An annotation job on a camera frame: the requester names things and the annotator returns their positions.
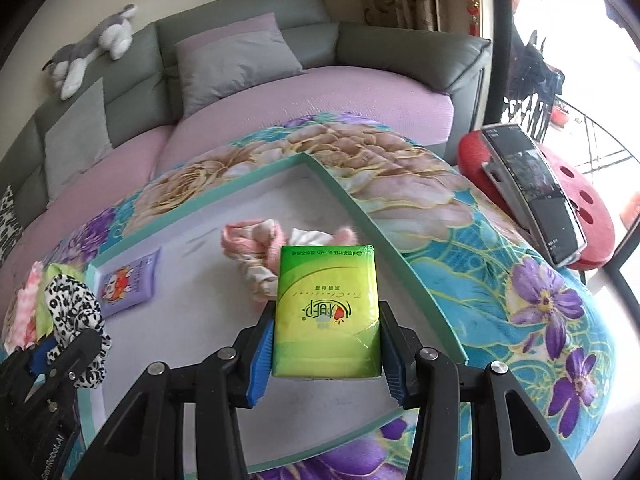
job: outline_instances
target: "green tissue pack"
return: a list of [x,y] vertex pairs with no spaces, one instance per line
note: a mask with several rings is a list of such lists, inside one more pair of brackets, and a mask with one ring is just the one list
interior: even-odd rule
[[280,255],[274,377],[379,377],[372,246],[285,246]]

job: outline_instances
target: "plush toy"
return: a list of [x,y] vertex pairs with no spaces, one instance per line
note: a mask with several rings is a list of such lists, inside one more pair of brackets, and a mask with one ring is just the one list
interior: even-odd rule
[[86,66],[107,51],[117,60],[129,49],[133,41],[129,20],[137,7],[129,4],[117,14],[102,20],[84,40],[60,48],[42,68],[47,70],[60,98],[64,101],[75,94],[84,79]]

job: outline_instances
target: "leopard print cloth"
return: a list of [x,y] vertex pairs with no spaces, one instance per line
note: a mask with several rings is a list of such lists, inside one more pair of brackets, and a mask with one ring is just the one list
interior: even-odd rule
[[0,266],[22,236],[22,226],[15,216],[14,194],[7,186],[0,202]]
[[95,296],[84,283],[61,274],[49,283],[44,297],[53,318],[53,333],[58,343],[47,352],[49,364],[56,360],[81,330],[91,328],[100,334],[100,353],[75,382],[76,388],[97,388],[104,380],[104,362],[111,348],[111,338],[104,331],[104,319]]

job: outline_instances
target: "white tray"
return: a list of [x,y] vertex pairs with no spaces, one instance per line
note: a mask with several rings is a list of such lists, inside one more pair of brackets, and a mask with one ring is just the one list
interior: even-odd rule
[[[203,195],[199,203],[183,211],[178,208],[171,224],[163,227],[157,221],[143,228],[90,266],[88,281],[96,292],[104,273],[161,248],[154,298],[106,319],[113,340],[106,380],[99,389],[90,394],[84,390],[80,396],[87,445],[149,363],[164,361],[173,368],[200,362],[257,322],[262,305],[252,300],[238,266],[220,247],[221,230],[231,222],[273,218],[286,232],[297,227],[333,233],[352,226],[361,243],[374,245],[378,294],[389,302],[400,325],[413,328],[423,344],[465,361],[429,293],[415,283],[410,267],[335,180],[306,155],[280,168],[271,166],[262,180],[254,175],[244,185],[236,179],[232,193],[212,190],[209,198]],[[171,220],[164,218],[162,223]],[[432,325],[438,327],[439,336]],[[258,405],[238,410],[245,460],[255,472],[309,458],[366,434],[400,412],[383,378],[270,378]],[[195,471],[193,413],[193,406],[187,405],[185,473]]]

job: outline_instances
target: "gray throw pillow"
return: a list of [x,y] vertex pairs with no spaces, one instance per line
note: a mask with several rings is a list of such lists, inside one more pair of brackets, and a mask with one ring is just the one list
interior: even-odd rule
[[22,226],[15,215],[14,194],[7,186],[0,202],[0,266],[22,236]]
[[65,186],[113,151],[102,79],[92,84],[44,136],[49,203]]
[[303,73],[279,30],[228,36],[178,61],[184,117],[236,92]]
[[276,15],[273,12],[261,14],[260,16],[255,16],[242,22],[233,22],[224,27],[210,28],[204,32],[194,34],[175,44],[175,55],[178,60],[184,59],[191,52],[198,50],[206,44],[229,36],[235,36],[236,34],[258,32],[260,30],[280,30],[278,28],[278,22],[276,21]]

